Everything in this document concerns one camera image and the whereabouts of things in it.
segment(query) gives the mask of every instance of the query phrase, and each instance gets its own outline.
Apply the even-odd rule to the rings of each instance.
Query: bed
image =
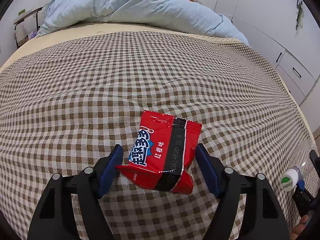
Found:
[[[312,133],[270,63],[235,38],[79,23],[19,48],[0,68],[0,97],[0,210],[21,239],[52,174],[78,174],[115,144],[128,154],[146,109],[201,123],[208,152],[241,174],[264,173],[289,228],[297,221],[278,183]],[[100,201],[115,239],[202,239],[218,202],[196,161],[189,173],[190,195],[144,190],[119,175]],[[316,184],[313,172],[312,194]],[[73,205],[86,239],[76,196]]]

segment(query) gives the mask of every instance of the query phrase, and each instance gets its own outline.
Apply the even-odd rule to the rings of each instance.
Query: brown and white checkered cloth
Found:
[[[296,222],[291,195],[278,181],[310,134],[272,66],[241,43],[119,32],[54,45],[0,74],[0,209],[13,229],[27,237],[52,174],[78,174],[115,144],[127,157],[145,109],[202,123],[199,142],[208,152],[241,174],[263,172],[289,226]],[[100,201],[115,239],[202,239],[218,202],[196,161],[189,173],[191,195],[115,179]],[[315,173],[308,179],[313,194],[315,179]],[[238,235],[244,203],[242,196],[230,239]]]

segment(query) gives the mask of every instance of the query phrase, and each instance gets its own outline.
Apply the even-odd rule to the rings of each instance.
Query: silver screw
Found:
[[[264,180],[266,178],[266,176],[264,176],[262,173],[259,173],[257,177],[260,180]]]
[[[93,168],[91,168],[91,167],[87,167],[84,169],[84,173],[86,173],[86,174],[90,174],[92,172],[93,172]]]
[[[52,175],[52,178],[53,178],[54,180],[57,180],[57,179],[60,178],[60,174],[59,174],[59,173],[55,173],[55,174]]]
[[[231,174],[231,173],[233,173],[233,168],[226,167],[226,168],[224,169],[224,172],[225,172],[225,173],[228,173],[228,174]]]

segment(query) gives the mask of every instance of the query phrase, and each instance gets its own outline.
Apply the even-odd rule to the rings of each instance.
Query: candy packet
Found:
[[[117,166],[118,170],[141,188],[190,194],[193,181],[187,170],[201,127],[172,115],[144,111],[129,165]]]

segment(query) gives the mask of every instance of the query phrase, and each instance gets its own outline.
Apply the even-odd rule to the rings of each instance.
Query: light blue comforter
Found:
[[[189,0],[52,0],[43,12],[38,37],[78,22],[145,23],[248,44],[227,17]]]

